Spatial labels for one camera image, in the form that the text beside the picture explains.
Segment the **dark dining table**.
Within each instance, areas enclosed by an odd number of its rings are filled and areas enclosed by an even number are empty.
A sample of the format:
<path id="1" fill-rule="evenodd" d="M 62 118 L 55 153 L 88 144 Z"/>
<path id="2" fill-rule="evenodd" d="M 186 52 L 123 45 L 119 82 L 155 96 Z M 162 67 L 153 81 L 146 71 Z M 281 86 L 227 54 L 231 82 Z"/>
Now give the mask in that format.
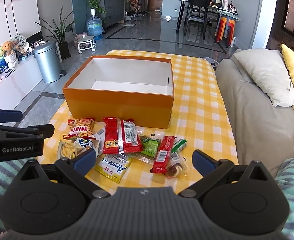
<path id="1" fill-rule="evenodd" d="M 223 9 L 211 0 L 180 0 L 176 33 L 179 33 L 182 27 L 183 33 L 186 34 L 193 23 L 201 25 L 203 34 L 208 27 L 214 27 L 215 42 L 226 38 L 228 48 L 234 42 L 236 22 L 240 20 L 238 13 Z"/>

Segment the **beige cushion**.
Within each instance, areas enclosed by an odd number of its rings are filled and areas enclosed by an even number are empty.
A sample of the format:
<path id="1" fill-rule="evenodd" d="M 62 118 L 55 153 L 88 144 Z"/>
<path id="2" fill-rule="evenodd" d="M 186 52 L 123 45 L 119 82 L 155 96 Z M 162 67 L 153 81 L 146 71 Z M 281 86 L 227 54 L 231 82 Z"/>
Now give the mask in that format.
<path id="1" fill-rule="evenodd" d="M 294 105 L 294 86 L 278 50 L 248 49 L 234 53 L 234 57 L 273 106 Z"/>

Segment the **yellow America snack packet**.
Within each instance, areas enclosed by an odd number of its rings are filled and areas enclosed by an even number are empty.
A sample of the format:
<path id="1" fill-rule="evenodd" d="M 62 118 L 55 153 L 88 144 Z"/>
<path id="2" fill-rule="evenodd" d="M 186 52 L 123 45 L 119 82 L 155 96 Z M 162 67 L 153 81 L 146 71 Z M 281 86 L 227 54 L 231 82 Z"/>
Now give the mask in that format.
<path id="1" fill-rule="evenodd" d="M 131 162 L 132 158 L 125 154 L 102 154 L 94 169 L 119 184 Z"/>

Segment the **clear brown candy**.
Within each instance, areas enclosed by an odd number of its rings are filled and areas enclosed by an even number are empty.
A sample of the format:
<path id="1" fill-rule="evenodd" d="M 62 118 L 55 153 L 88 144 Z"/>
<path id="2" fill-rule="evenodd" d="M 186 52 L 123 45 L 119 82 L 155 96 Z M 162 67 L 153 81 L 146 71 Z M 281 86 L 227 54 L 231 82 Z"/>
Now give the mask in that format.
<path id="1" fill-rule="evenodd" d="M 165 175 L 168 178 L 182 178 L 186 177 L 188 174 L 189 167 L 186 159 L 180 153 L 172 153 L 167 164 L 167 172 Z"/>

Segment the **green nut snack packet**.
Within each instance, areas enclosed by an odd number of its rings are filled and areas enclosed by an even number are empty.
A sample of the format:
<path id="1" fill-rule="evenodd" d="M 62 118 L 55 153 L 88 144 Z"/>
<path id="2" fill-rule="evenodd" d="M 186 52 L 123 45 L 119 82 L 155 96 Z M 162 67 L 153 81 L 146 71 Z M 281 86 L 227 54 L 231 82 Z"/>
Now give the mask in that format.
<path id="1" fill-rule="evenodd" d="M 139 138 L 142 143 L 142 150 L 132 154 L 132 157 L 136 160 L 152 165 L 155 161 L 163 136 L 154 133 L 149 135 L 139 134 Z"/>

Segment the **orange Mimi snack bag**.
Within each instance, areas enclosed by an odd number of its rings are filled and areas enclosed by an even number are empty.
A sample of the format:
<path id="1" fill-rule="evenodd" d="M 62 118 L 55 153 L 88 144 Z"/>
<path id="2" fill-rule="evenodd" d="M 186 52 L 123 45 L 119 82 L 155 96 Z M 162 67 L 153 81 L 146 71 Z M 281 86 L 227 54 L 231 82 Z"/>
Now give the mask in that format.
<path id="1" fill-rule="evenodd" d="M 70 131 L 63 135 L 65 140 L 73 139 L 95 139 L 94 136 L 94 119 L 69 119 L 67 122 Z"/>

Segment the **blue water jug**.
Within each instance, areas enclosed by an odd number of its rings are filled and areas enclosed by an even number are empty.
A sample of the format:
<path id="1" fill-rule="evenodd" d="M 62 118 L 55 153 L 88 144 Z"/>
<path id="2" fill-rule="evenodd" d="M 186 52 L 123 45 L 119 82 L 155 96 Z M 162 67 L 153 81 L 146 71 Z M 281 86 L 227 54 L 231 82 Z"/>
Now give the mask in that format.
<path id="1" fill-rule="evenodd" d="M 103 25 L 101 19 L 96 15 L 95 9 L 91 9 L 91 18 L 87 22 L 87 34 L 93 36 L 94 40 L 103 38 Z"/>

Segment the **long red snack bar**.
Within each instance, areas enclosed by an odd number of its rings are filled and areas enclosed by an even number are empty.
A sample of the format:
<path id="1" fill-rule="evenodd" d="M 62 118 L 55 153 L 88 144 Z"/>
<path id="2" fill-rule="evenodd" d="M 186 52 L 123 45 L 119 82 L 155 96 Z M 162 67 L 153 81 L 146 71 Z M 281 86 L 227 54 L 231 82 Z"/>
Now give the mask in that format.
<path id="1" fill-rule="evenodd" d="M 175 136 L 165 136 L 158 148 L 154 164 L 150 170 L 153 174 L 165 174 L 170 159 L 171 150 L 174 145 Z"/>

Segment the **white tv cabinet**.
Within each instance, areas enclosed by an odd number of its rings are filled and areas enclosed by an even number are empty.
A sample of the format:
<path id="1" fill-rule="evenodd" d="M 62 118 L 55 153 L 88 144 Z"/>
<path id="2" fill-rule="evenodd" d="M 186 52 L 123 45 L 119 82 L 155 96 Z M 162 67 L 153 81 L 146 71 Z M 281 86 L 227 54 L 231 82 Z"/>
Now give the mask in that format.
<path id="1" fill-rule="evenodd" d="M 20 62 L 12 74 L 0 79 L 0 109 L 15 109 L 42 79 L 34 56 Z"/>

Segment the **large red snack bag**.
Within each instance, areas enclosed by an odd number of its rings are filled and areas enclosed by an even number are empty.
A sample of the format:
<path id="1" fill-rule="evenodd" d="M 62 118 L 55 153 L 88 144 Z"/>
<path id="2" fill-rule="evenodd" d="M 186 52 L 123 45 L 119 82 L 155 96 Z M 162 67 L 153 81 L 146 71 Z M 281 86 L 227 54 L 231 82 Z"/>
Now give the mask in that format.
<path id="1" fill-rule="evenodd" d="M 103 118 L 105 139 L 103 154 L 129 154 L 143 149 L 136 125 L 131 119 Z"/>

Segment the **beige chips bag blue logo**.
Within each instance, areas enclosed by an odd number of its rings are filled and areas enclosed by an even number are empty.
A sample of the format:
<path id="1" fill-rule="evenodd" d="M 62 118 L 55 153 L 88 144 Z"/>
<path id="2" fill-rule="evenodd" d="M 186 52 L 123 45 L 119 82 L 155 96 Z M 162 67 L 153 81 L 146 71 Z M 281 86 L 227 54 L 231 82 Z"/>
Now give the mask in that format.
<path id="1" fill-rule="evenodd" d="M 96 155 L 99 153 L 99 140 L 92 139 L 75 139 L 75 140 L 65 140 L 59 141 L 57 158 L 69 158 L 74 159 L 80 154 L 84 153 L 87 150 L 94 149 Z"/>

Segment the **orange red stacked stools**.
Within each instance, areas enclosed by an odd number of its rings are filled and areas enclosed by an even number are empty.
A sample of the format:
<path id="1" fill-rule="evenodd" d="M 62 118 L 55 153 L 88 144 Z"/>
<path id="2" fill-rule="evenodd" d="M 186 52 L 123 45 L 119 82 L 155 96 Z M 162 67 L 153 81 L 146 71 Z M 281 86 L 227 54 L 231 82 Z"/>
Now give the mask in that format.
<path id="1" fill-rule="evenodd" d="M 227 38 L 227 46 L 231 46 L 234 39 L 236 21 L 233 19 L 227 19 L 224 16 L 220 16 L 218 20 L 218 27 L 215 32 L 215 41 L 220 42 L 224 37 Z"/>

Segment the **small white wheeled stool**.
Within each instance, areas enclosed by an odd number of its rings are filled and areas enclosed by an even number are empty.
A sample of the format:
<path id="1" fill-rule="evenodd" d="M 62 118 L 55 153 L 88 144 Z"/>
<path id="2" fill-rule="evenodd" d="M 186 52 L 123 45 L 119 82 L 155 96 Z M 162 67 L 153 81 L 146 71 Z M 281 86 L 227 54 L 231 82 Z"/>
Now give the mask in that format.
<path id="1" fill-rule="evenodd" d="M 77 40 L 77 50 L 81 54 L 83 50 L 91 50 L 95 52 L 96 44 L 93 36 L 83 35 Z"/>

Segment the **beige sofa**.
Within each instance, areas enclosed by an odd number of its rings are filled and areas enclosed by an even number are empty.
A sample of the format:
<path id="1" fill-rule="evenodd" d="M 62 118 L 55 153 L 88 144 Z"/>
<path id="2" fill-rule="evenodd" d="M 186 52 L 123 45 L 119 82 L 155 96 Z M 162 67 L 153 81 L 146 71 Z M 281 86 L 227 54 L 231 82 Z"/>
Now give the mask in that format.
<path id="1" fill-rule="evenodd" d="M 223 59 L 215 75 L 239 164 L 260 160 L 275 176 L 281 164 L 294 157 L 294 109 L 274 107 L 235 57 Z"/>

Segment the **green striped sausage stick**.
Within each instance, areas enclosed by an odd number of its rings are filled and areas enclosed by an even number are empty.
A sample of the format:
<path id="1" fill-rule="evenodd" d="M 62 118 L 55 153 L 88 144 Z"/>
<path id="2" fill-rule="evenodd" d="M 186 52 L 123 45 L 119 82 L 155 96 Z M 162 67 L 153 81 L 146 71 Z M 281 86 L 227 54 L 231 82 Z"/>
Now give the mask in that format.
<path id="1" fill-rule="evenodd" d="M 171 153 L 180 153 L 182 150 L 186 148 L 188 141 L 186 139 L 177 140 L 171 149 Z"/>

